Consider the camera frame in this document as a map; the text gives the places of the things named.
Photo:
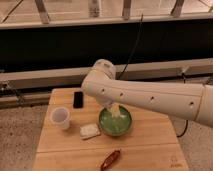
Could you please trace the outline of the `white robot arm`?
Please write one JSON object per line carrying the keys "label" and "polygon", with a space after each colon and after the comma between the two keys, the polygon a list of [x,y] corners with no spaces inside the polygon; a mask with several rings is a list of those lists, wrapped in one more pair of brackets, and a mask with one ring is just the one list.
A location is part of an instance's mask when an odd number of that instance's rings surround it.
{"label": "white robot arm", "polygon": [[213,128],[213,86],[203,84],[116,80],[116,67],[97,60],[82,82],[82,90],[105,108],[121,103]]}

